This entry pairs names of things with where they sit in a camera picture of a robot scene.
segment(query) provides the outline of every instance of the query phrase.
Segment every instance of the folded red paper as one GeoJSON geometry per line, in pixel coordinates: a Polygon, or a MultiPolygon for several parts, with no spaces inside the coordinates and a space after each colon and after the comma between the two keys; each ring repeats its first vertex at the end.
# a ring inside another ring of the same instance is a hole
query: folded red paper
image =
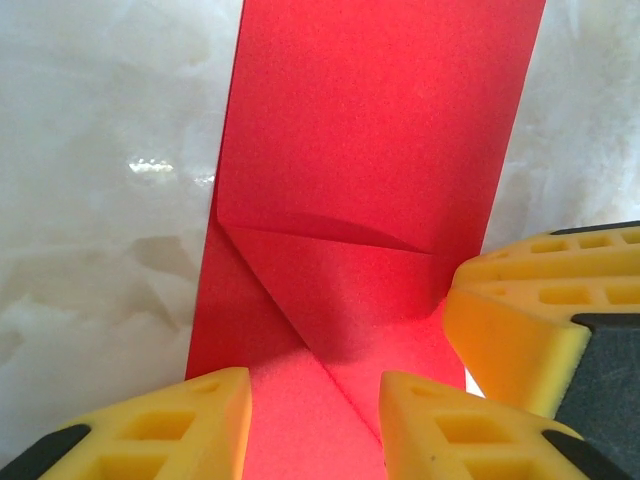
{"type": "Polygon", "coordinates": [[[246,0],[188,368],[252,368],[245,478],[384,478],[381,371],[463,385],[433,312],[482,243],[542,7],[246,0]]]}

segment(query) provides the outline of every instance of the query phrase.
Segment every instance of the red paper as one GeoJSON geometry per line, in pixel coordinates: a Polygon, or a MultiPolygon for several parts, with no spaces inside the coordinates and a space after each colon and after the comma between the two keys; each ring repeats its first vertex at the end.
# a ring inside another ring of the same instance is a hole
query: red paper
{"type": "Polygon", "coordinates": [[[542,7],[246,0],[188,369],[251,368],[245,478],[382,479],[382,370],[463,385],[433,311],[482,243],[542,7]]]}

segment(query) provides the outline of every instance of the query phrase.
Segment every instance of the white marble surface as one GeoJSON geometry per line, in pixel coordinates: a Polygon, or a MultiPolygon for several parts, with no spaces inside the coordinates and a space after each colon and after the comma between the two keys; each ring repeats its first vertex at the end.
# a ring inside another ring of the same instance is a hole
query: white marble surface
{"type": "MultiPolygon", "coordinates": [[[[0,465],[182,378],[240,7],[0,1],[0,465]]],[[[548,0],[486,248],[640,218],[638,31],[548,0]]]]}

